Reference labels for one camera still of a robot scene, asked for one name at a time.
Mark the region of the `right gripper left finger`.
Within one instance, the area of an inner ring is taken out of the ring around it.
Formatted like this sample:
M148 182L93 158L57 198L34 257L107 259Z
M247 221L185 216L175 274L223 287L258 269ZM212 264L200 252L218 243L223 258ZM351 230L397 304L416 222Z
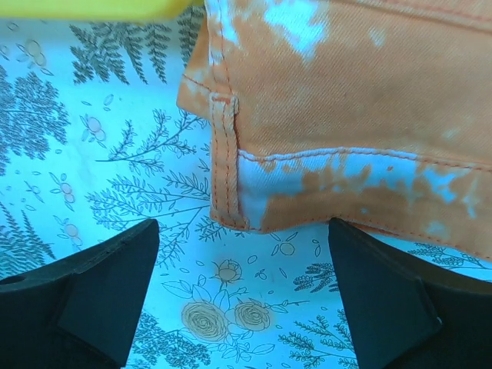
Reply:
M3 368L123 368L159 247L155 219L1 280Z

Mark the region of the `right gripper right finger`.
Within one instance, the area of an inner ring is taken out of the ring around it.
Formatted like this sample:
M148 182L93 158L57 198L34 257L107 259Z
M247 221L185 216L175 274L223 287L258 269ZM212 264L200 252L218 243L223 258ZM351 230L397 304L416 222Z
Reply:
M438 267L347 222L328 243L360 368L489 368L491 284Z

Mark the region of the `orange tie-dye shorts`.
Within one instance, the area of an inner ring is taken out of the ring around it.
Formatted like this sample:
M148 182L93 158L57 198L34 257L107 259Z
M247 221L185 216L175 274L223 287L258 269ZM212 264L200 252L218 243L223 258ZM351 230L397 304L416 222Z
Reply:
M491 258L489 1L207 1L178 105L211 217L341 218Z

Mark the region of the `yellow plastic tray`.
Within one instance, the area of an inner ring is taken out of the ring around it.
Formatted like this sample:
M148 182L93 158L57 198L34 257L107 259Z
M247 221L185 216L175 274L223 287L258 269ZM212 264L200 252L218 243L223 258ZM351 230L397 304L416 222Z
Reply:
M203 1L188 0L1 0L3 18L76 21L160 21L178 17Z

